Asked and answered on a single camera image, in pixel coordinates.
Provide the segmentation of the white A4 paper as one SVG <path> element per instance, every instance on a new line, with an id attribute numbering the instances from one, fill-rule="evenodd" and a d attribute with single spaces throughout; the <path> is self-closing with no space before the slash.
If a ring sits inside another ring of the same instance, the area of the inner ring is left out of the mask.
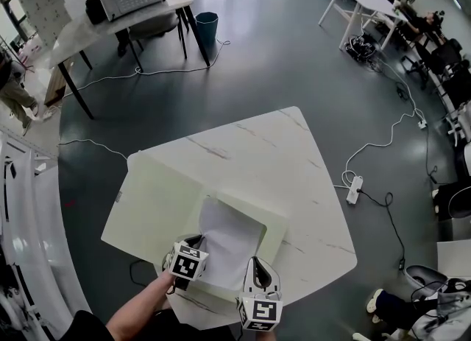
<path id="1" fill-rule="evenodd" d="M 239 290 L 247 263 L 258 250 L 266 226 L 246 214 L 206 197 L 199 215 L 202 250 L 209 254 L 202 281 L 228 290 Z"/>

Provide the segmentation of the grey padded chair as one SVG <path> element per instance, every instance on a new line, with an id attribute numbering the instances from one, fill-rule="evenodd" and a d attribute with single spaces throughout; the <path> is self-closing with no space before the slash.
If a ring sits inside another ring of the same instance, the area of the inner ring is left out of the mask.
<path id="1" fill-rule="evenodd" d="M 187 59 L 185 37 L 183 34 L 182 17 L 179 12 L 166 13 L 154 18 L 150 18 L 129 28 L 129 38 L 136 41 L 141 49 L 141 39 L 163 37 L 166 33 L 176 29 L 180 44 L 183 48 L 184 58 Z"/>

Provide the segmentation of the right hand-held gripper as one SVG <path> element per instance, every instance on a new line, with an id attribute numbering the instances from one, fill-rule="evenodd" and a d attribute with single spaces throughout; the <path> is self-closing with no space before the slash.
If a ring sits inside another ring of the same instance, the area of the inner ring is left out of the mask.
<path id="1" fill-rule="evenodd" d="M 237 299 L 237 310 L 243 330 L 272 331 L 283 311 L 280 276 L 263 259 L 251 257 L 247 263 L 243 289 Z"/>

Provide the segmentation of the black bag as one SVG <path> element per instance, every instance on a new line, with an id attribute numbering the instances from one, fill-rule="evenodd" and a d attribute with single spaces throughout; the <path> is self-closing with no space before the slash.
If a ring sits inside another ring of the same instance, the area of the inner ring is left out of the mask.
<path id="1" fill-rule="evenodd" d="M 107 19 L 100 0 L 86 0 L 85 12 L 93 25 L 100 24 Z"/>

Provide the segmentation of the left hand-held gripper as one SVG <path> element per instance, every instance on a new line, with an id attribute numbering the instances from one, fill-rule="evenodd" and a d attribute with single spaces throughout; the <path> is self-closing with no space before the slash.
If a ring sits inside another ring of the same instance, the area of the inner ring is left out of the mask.
<path id="1" fill-rule="evenodd" d="M 175 242 L 163 262 L 163 269 L 175 277 L 172 291 L 186 291 L 191 282 L 197 281 L 205 271 L 209 254 L 198 250 L 203 235 L 186 236 Z"/>

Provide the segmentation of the white curved counter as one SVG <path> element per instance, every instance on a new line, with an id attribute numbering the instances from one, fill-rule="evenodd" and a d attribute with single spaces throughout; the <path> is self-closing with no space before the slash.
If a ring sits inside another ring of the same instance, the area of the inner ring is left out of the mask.
<path id="1" fill-rule="evenodd" d="M 0 341 L 57 341 L 89 308 L 63 225 L 57 159 L 0 131 Z"/>

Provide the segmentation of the wooden bench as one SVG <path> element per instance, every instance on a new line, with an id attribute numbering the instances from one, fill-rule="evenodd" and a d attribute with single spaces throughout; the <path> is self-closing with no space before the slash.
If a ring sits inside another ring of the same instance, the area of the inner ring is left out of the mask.
<path id="1" fill-rule="evenodd" d="M 63 78 L 60 69 L 55 66 L 52 69 L 52 75 L 50 77 L 49 85 L 46 91 L 44 105 L 50 107 L 58 103 L 65 95 L 67 82 Z"/>

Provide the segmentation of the person's black sleeve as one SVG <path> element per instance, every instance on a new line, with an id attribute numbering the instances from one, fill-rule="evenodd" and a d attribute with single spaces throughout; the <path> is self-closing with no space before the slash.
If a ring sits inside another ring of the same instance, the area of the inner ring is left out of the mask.
<path id="1" fill-rule="evenodd" d="M 106 326 L 90 312 L 79 310 L 59 341 L 115 341 Z"/>

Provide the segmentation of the dark blue waste bin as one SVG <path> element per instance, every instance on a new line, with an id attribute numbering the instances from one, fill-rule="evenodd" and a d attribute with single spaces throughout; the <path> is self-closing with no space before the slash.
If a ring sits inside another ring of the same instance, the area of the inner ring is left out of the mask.
<path id="1" fill-rule="evenodd" d="M 203 12 L 199 13 L 196 18 L 196 26 L 199 36 L 205 47 L 211 47 L 216 42 L 216 33 L 219 22 L 217 13 Z"/>

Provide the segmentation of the person's left forearm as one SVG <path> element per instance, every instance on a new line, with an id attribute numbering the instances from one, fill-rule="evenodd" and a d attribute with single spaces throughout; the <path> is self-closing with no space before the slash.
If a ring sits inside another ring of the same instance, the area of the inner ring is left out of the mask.
<path id="1" fill-rule="evenodd" d="M 106 328 L 114 341 L 130 341 L 162 309 L 166 294 L 173 287 L 175 277 L 164 270 L 135 297 L 128 300 L 107 322 Z"/>

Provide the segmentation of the white patterned cabinet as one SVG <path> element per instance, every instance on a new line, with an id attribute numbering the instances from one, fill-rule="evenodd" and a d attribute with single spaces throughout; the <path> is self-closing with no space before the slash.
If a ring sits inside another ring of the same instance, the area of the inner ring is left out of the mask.
<path id="1" fill-rule="evenodd" d="M 64 0 L 19 0 L 29 24 L 46 50 L 52 49 L 64 26 L 71 21 Z"/>

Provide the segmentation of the white marble low table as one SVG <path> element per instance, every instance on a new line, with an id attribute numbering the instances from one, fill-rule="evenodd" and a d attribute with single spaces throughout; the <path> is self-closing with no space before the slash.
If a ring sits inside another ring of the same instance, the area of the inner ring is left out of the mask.
<path id="1" fill-rule="evenodd" d="M 180 138 L 146 154 L 288 219 L 273 264 L 284 303 L 308 296 L 356 266 L 336 190 L 299 108 Z"/>

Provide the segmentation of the grey marble table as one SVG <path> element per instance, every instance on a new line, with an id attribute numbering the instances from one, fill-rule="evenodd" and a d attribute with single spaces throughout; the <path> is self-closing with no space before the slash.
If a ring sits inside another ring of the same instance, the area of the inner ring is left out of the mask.
<path id="1" fill-rule="evenodd" d="M 205 49 L 205 45 L 201 39 L 197 29 L 196 21 L 191 10 L 194 0 L 165 0 L 150 6 L 141 8 L 132 13 L 118 18 L 115 21 L 103 21 L 100 24 L 93 25 L 89 18 L 84 15 L 80 18 L 66 24 L 59 34 L 52 50 L 49 53 L 49 66 L 51 68 L 58 67 L 72 94 L 78 101 L 80 107 L 87 116 L 92 119 L 93 115 L 86 105 L 84 99 L 80 95 L 77 87 L 72 81 L 68 70 L 65 68 L 64 62 L 73 57 L 75 54 L 82 52 L 84 49 L 95 44 L 107 35 L 113 35 L 119 30 L 126 29 L 135 24 L 149 20 L 150 18 L 163 15 L 175 10 L 183 10 L 188 19 L 191 30 L 198 44 L 200 53 L 206 63 L 210 66 L 209 57 Z"/>

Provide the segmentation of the black office chairs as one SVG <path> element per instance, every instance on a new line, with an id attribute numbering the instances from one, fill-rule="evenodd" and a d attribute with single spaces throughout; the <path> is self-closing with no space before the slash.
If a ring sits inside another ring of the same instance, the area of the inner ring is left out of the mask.
<path id="1" fill-rule="evenodd" d="M 454 109 L 458 110 L 471 100 L 471 64 L 461 56 L 462 47 L 456 39 L 448 40 L 432 52 L 420 43 L 416 43 L 414 49 L 418 60 L 404 55 L 400 61 L 410 63 L 406 73 L 419 75 L 422 90 L 428 87 L 433 74 L 438 80 L 436 90 L 444 91 Z"/>

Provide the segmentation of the small white power strip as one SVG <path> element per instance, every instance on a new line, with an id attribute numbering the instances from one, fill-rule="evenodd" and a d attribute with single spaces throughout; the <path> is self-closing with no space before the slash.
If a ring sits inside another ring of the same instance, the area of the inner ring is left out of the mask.
<path id="1" fill-rule="evenodd" d="M 355 176 L 350 185 L 349 192 L 347 194 L 346 201 L 350 205 L 355 205 L 358 202 L 359 194 L 363 186 L 364 179 L 361 176 Z"/>

